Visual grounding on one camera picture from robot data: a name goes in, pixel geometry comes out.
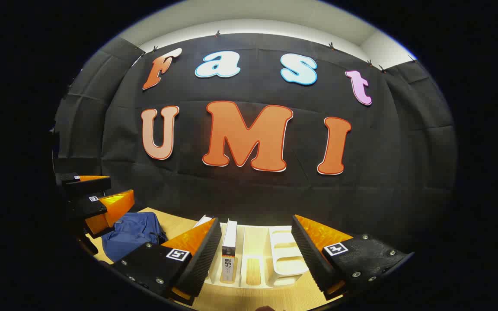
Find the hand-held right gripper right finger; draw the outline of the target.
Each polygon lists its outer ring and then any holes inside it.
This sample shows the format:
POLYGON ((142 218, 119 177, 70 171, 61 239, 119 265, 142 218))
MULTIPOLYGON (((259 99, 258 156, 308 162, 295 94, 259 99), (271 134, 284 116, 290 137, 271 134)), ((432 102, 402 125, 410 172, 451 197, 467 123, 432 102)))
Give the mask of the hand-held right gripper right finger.
POLYGON ((292 217, 292 235, 327 300, 371 291, 413 257, 368 233, 346 234, 300 215, 292 217))

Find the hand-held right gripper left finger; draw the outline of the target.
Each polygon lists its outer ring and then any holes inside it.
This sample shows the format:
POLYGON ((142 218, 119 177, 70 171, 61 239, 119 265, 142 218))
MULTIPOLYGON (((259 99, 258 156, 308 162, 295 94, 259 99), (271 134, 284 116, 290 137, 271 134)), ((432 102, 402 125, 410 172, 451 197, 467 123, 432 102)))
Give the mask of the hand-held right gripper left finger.
POLYGON ((192 306, 209 274, 221 238, 211 218, 162 244, 145 244, 113 263, 113 273, 158 298, 192 306))

